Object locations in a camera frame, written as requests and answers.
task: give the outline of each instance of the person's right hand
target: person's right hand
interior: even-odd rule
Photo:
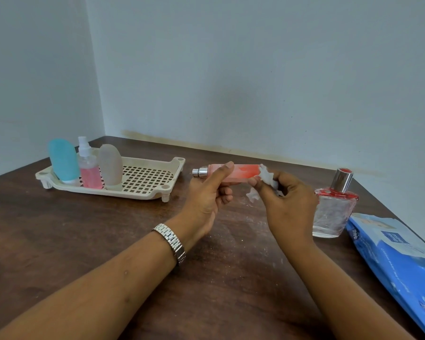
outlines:
[[[258,191],[266,206],[269,229],[282,249],[298,251],[313,245],[312,229],[318,205],[317,195],[310,186],[294,175],[279,171],[273,173],[283,197],[277,196],[272,187],[259,177],[248,181]]]

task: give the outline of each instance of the wall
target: wall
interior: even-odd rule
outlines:
[[[81,135],[104,135],[85,0],[0,0],[0,174]]]
[[[108,135],[347,166],[425,238],[425,0],[87,8]]]

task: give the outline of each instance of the white plastic tray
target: white plastic tray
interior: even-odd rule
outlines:
[[[97,148],[93,148],[92,154],[97,156],[97,151]],[[186,160],[182,157],[174,157],[170,162],[123,157],[122,191],[105,189],[104,181],[102,181],[102,189],[86,188],[83,185],[81,187],[65,185],[57,178],[52,166],[35,175],[44,188],[53,187],[63,191],[141,200],[162,198],[162,201],[166,203],[170,200],[170,193],[185,162]]]

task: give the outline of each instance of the travel bottle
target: travel bottle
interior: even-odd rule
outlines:
[[[62,183],[71,186],[80,186],[79,164],[74,146],[62,138],[49,142],[49,158],[55,175]]]
[[[319,203],[313,220],[313,236],[336,238],[346,226],[359,196],[348,191],[353,172],[339,168],[329,188],[315,190]]]
[[[98,160],[91,153],[91,147],[85,136],[79,137],[79,168],[83,187],[102,189]]]
[[[103,144],[98,153],[99,168],[106,189],[121,191],[123,186],[123,158],[116,147],[111,144]]]
[[[198,178],[207,178],[223,165],[214,164],[192,170],[192,175]],[[244,183],[251,177],[260,174],[260,165],[235,165],[233,172],[224,179],[225,183]]]

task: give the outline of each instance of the silver watch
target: silver watch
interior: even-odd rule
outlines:
[[[172,247],[173,252],[175,253],[177,264],[181,264],[186,258],[186,252],[184,251],[183,245],[172,229],[167,227],[165,224],[160,223],[155,226],[153,230],[164,236],[164,239],[167,240],[167,242]]]

